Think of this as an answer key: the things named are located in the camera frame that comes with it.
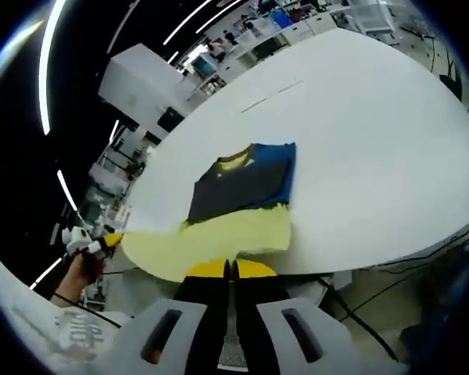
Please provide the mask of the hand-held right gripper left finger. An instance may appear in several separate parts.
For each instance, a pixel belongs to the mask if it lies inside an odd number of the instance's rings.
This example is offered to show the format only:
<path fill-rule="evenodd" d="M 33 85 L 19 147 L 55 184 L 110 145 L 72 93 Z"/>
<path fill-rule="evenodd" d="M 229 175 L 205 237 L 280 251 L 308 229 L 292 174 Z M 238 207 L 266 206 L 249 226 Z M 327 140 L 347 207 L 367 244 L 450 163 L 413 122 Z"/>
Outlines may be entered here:
<path fill-rule="evenodd" d="M 228 262 L 202 264 L 172 299 L 161 298 L 119 329 L 112 374 L 216 374 L 230 281 Z"/>

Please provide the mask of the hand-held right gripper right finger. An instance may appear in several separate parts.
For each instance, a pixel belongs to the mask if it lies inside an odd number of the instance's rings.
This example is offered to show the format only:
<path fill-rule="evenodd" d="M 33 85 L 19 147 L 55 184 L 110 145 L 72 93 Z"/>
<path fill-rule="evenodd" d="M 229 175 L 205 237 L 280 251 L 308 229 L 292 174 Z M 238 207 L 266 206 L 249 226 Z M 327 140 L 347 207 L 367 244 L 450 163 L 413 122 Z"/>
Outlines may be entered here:
<path fill-rule="evenodd" d="M 268 266 L 239 259 L 234 268 L 237 335 L 251 374 L 408 372 L 394 359 L 364 358 L 344 324 L 291 297 Z"/>

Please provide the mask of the person's left hand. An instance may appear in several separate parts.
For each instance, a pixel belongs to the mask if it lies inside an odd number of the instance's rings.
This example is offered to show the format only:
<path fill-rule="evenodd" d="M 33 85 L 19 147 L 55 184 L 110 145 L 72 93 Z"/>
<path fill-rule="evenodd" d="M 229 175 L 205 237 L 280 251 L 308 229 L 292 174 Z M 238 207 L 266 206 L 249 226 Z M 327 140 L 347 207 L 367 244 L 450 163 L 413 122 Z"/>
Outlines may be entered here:
<path fill-rule="evenodd" d="M 59 289 L 65 295 L 79 295 L 102 273 L 104 261 L 87 253 L 77 254 L 68 269 Z"/>

